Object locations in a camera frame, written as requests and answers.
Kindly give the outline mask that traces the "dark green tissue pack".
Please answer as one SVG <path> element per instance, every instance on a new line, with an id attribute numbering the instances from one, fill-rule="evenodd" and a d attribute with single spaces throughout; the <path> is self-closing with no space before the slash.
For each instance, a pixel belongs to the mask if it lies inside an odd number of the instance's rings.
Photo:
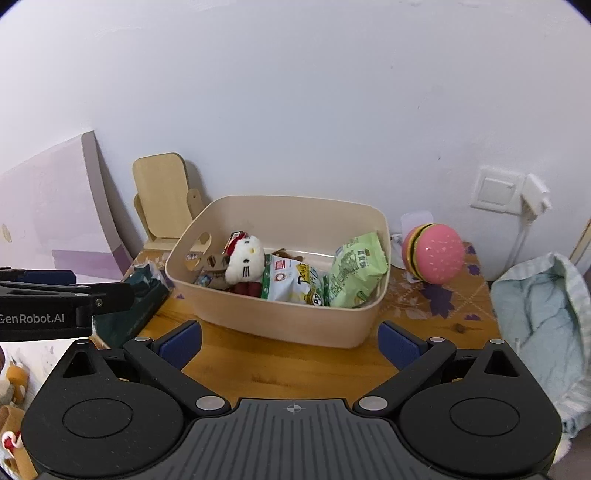
<path id="1" fill-rule="evenodd" d="M 120 348 L 139 335 L 150 319 L 169 297 L 170 285 L 153 262 L 133 267 L 122 284 L 128 285 L 133 299 L 124 299 L 122 309 L 94 317 L 96 335 L 110 348 Z"/>

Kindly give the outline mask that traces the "white wall socket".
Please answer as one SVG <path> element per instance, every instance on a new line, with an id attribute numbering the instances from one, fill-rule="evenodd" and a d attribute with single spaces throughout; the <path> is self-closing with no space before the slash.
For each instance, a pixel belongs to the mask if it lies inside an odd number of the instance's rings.
<path id="1" fill-rule="evenodd" d="M 522 214 L 525 175 L 492 166 L 481 166 L 470 206 L 500 214 Z"/>

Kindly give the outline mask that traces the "purple white board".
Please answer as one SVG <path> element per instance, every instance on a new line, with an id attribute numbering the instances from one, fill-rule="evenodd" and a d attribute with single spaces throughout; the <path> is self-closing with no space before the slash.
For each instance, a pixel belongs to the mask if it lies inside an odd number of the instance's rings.
<path id="1" fill-rule="evenodd" d="M 132 259 L 115 227 L 92 131 L 1 174 L 1 264 L 119 281 Z"/>

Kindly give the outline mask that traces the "beige plastic storage bin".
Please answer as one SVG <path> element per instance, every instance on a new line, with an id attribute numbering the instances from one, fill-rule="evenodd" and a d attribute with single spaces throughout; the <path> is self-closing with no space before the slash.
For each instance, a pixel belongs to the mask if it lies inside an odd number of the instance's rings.
<path id="1" fill-rule="evenodd" d="M 226 196 L 190 223 L 165 265 L 201 320 L 300 344 L 362 344 L 389 282 L 390 229 L 363 204 Z"/>

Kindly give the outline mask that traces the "pink burger toy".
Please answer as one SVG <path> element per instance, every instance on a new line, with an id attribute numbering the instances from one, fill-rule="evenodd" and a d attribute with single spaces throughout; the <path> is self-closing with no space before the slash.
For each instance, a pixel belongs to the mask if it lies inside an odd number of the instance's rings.
<path id="1" fill-rule="evenodd" d="M 464 267 L 465 249 L 459 234 L 444 224 L 415 227 L 404 239 L 402 259 L 414 278 L 435 285 L 453 280 Z"/>

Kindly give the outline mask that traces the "light blue cloth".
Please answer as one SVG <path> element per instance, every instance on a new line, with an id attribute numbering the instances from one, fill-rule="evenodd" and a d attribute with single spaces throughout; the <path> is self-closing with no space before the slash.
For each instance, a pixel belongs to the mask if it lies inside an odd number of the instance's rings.
<path id="1" fill-rule="evenodd" d="M 590 425 L 590 293 L 558 253 L 518 264 L 491 287 L 502 337 L 542 386 L 574 438 Z"/>

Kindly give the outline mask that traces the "green snack bag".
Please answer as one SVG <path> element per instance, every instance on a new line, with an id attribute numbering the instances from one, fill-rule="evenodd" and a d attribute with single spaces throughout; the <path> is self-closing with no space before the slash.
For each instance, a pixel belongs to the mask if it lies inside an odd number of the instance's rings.
<path id="1" fill-rule="evenodd" d="M 325 299 L 335 308 L 358 308 L 370 300 L 389 270 L 377 232 L 356 236 L 335 252 L 325 275 Z"/>

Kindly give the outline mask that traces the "white plush kitty toy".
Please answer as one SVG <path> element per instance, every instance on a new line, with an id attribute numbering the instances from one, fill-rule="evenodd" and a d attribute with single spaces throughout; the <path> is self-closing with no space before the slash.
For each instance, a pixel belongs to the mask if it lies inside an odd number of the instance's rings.
<path id="1" fill-rule="evenodd" d="M 224 255 L 228 257 L 224 278 L 230 286 L 262 281 L 266 253 L 259 238 L 245 231 L 235 231 L 225 245 Z"/>

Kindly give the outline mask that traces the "wooden phone stand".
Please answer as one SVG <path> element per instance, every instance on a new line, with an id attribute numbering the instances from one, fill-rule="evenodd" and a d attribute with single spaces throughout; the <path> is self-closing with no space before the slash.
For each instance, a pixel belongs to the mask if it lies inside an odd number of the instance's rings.
<path id="1" fill-rule="evenodd" d="M 171 251 L 205 204 L 188 184 L 184 159 L 176 153 L 138 158 L 132 165 L 135 211 L 146 233 L 144 250 Z"/>

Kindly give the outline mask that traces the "beige zigzag hair claw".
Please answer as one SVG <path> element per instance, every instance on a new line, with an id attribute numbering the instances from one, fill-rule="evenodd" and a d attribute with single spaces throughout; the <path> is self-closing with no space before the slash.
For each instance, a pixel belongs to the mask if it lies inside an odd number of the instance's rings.
<path id="1" fill-rule="evenodd" d="M 225 254 L 211 254 L 203 258 L 199 263 L 200 268 L 194 284 L 219 291 L 228 290 L 230 285 L 225 279 L 228 263 L 229 256 Z"/>

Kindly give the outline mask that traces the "white Olympic snack bag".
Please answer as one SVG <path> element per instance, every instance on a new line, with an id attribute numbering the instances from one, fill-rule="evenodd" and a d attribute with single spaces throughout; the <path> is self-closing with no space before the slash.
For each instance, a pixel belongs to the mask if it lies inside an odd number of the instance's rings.
<path id="1" fill-rule="evenodd" d="M 308 263 L 267 254 L 262 298 L 315 307 L 327 306 L 324 274 Z"/>

